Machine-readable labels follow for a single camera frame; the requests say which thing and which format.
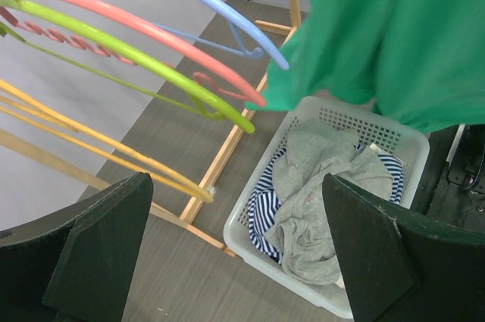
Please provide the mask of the lime green hanger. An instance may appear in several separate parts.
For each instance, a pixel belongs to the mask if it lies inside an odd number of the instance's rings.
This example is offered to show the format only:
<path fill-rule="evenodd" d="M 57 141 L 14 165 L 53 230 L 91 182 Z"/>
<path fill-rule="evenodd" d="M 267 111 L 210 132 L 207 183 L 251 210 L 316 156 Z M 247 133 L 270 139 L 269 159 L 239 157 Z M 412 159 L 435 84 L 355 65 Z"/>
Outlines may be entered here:
<path fill-rule="evenodd" d="M 43 20 L 47 20 L 50 23 L 56 24 L 76 33 L 76 35 L 72 36 L 70 39 L 67 39 L 56 30 L 44 30 L 43 28 L 35 26 L 29 21 L 20 23 L 17 18 L 8 11 L 10 8 L 27 14 L 32 14 L 36 17 L 42 18 Z M 36 48 L 41 52 L 45 52 L 61 59 L 62 61 L 66 61 L 92 73 L 96 73 L 101 77 L 112 80 L 138 92 L 150 95 L 153 98 L 157 98 L 159 100 L 171 103 L 177 107 L 184 108 L 194 114 L 209 118 L 211 120 L 229 119 L 246 133 L 255 132 L 255 126 L 249 119 L 244 117 L 223 99 L 199 85 L 196 81 L 189 79 L 172 67 L 169 67 L 150 55 L 141 52 L 139 49 L 134 48 L 133 46 L 103 32 L 98 28 L 84 23 L 81 20 L 28 0 L 1 0 L 1 16 L 3 16 L 6 21 L 11 24 L 10 26 L 5 26 L 4 24 L 1 25 L 3 33 L 15 37 L 20 42 L 32 48 Z M 174 101 L 171 98 L 148 91 L 147 89 L 141 88 L 117 77 L 113 77 L 107 73 L 73 61 L 55 52 L 34 45 L 33 43 L 26 41 L 22 36 L 18 35 L 17 32 L 13 30 L 15 27 L 25 29 L 40 36 L 45 35 L 56 42 L 74 44 L 82 50 L 87 50 L 90 48 L 86 43 L 82 42 L 83 38 L 90 39 L 96 43 L 102 56 L 113 56 L 124 63 L 139 65 L 153 74 L 164 78 L 169 83 L 172 83 L 179 89 L 182 89 L 192 99 L 195 106 L 191 107 L 181 102 Z"/>

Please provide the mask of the green tank top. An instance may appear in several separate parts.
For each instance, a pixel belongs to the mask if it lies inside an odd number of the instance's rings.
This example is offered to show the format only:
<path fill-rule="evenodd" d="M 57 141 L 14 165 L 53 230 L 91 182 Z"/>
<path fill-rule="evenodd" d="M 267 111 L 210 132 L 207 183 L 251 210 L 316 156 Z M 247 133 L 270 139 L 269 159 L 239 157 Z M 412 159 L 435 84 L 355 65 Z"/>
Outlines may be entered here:
<path fill-rule="evenodd" d="M 269 111 L 320 90 L 423 133 L 484 122 L 484 0 L 309 0 L 268 65 Z"/>

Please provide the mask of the coral pink hanger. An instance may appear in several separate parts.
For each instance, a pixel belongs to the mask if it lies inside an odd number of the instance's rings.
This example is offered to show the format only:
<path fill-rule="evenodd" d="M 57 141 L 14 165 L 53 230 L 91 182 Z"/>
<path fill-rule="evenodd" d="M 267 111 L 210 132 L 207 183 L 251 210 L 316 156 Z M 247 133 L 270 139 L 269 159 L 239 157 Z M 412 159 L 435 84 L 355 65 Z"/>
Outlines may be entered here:
<path fill-rule="evenodd" d="M 149 23 L 147 20 L 144 20 L 123 9 L 120 9 L 100 0 L 61 1 L 75 5 L 80 8 L 84 8 L 95 14 L 102 15 L 103 17 L 106 17 L 108 19 L 112 19 L 118 23 L 123 24 L 126 27 L 129 27 L 130 29 L 135 30 L 138 33 L 149 37 L 150 39 L 154 39 L 155 41 L 172 48 L 176 52 L 179 52 L 180 54 L 202 65 L 204 68 L 217 74 L 219 77 L 226 80 L 236 89 L 238 89 L 238 92 L 234 93 L 222 89 L 208 75 L 200 72 L 195 72 L 192 75 L 191 80 L 196 81 L 199 85 L 204 87 L 205 84 L 208 84 L 212 87 L 212 89 L 218 91 L 219 93 L 223 93 L 231 97 L 241 99 L 243 101 L 253 102 L 256 105 L 262 107 L 266 105 L 266 100 L 262 97 L 261 93 L 245 79 L 243 79 L 237 72 L 235 72 L 225 64 L 222 64 L 212 56 L 206 54 L 202 50 L 196 48 L 194 45 L 191 45 L 188 42 L 177 38 L 175 35 L 157 27 L 152 23 Z M 101 52 L 99 51 L 99 48 L 95 42 L 87 38 L 83 38 L 82 42 L 86 43 L 90 47 L 87 50 L 97 55 L 101 55 Z"/>

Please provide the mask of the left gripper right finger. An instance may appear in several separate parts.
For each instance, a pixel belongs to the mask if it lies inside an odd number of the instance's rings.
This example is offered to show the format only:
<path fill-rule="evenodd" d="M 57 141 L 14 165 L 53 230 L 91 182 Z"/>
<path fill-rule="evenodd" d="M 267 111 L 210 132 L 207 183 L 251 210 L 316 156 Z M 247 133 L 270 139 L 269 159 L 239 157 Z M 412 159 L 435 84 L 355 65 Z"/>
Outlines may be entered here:
<path fill-rule="evenodd" d="M 324 208 L 355 321 L 482 321 L 484 235 L 326 175 Z"/>

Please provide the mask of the grey tank top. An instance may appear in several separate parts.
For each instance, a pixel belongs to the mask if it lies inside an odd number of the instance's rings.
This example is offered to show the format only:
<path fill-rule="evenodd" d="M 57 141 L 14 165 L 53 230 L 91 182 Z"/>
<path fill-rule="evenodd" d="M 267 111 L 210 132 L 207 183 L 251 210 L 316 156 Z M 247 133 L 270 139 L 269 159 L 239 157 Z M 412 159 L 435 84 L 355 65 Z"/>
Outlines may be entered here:
<path fill-rule="evenodd" d="M 303 283 L 330 285 L 341 274 L 325 211 L 330 198 L 322 183 L 327 175 L 390 199 L 390 172 L 373 149 L 358 150 L 358 143 L 356 130 L 336 130 L 311 119 L 289 132 L 286 152 L 274 162 L 273 188 L 280 207 L 264 237 L 281 253 L 283 271 Z"/>

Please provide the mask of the striped blue white tank top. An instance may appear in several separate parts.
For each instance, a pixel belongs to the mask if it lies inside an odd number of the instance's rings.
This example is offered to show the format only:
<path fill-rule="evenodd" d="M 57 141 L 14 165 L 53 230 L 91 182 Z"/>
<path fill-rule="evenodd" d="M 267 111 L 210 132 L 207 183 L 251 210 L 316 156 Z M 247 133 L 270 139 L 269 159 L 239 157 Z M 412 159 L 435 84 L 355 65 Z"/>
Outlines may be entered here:
<path fill-rule="evenodd" d="M 393 178 L 389 201 L 393 204 L 400 205 L 404 191 L 404 165 L 395 155 L 385 152 L 375 144 L 372 144 L 371 147 Z M 252 244 L 257 250 L 278 264 L 281 262 L 283 254 L 275 246 L 270 244 L 265 234 L 274 225 L 275 215 L 281 206 L 281 202 L 274 189 L 273 174 L 274 163 L 279 158 L 282 158 L 285 153 L 286 147 L 282 146 L 277 150 L 263 170 L 262 175 L 249 196 L 247 211 L 247 215 L 249 216 L 249 238 Z"/>

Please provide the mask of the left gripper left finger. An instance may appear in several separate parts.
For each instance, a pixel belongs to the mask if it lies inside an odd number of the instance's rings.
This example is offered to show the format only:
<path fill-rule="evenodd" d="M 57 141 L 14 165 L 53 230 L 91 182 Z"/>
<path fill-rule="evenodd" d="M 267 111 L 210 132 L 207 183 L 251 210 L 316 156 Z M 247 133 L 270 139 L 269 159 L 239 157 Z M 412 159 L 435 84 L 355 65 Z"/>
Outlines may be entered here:
<path fill-rule="evenodd" d="M 152 203 L 137 173 L 1 232 L 3 321 L 119 321 Z"/>

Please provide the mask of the light blue hanger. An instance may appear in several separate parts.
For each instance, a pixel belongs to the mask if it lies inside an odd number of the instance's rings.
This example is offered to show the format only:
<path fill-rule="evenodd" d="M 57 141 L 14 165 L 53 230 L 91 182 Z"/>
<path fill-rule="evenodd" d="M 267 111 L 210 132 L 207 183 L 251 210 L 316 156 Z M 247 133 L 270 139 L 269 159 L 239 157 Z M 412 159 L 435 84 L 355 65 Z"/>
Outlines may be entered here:
<path fill-rule="evenodd" d="M 238 49 L 226 47 L 224 45 L 220 45 L 216 42 L 211 42 L 205 39 L 200 39 L 195 36 L 189 35 L 188 33 L 184 33 L 182 31 L 175 30 L 161 24 L 157 24 L 156 26 L 174 35 L 181 36 L 195 42 L 200 42 L 214 48 L 219 48 L 226 52 L 245 58 L 259 59 L 262 58 L 264 54 L 268 54 L 281 69 L 286 70 L 289 68 L 289 63 L 280 53 L 280 50 L 273 44 L 273 42 L 265 34 L 263 34 L 263 32 L 259 28 L 257 28 L 256 25 L 254 25 L 252 22 L 242 16 L 238 11 L 236 11 L 226 3 L 222 2 L 221 0 L 198 1 L 202 2 L 227 20 L 228 26 L 234 36 L 234 39 L 236 40 L 237 45 L 239 46 Z M 258 43 L 258 46 L 253 50 L 247 49 L 239 33 L 240 31 L 243 31 L 252 39 L 254 39 Z"/>

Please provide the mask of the yellow plastic hanger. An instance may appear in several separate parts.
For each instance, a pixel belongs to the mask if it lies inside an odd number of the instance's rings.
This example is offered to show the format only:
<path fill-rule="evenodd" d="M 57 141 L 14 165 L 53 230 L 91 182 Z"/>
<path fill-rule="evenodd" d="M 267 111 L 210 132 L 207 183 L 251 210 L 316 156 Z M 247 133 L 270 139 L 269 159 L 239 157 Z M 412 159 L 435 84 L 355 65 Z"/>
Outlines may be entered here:
<path fill-rule="evenodd" d="M 167 165 L 58 113 L 4 80 L 1 81 L 1 112 L 84 148 L 87 151 L 100 155 L 125 168 L 138 172 L 147 172 L 159 183 L 200 199 L 203 202 L 210 203 L 214 201 L 213 192 L 196 185 L 193 181 Z M 75 133 L 83 134 L 90 139 L 106 144 L 118 150 L 123 155 L 126 155 L 127 158 L 121 158 L 88 142 L 84 142 L 75 137 Z"/>

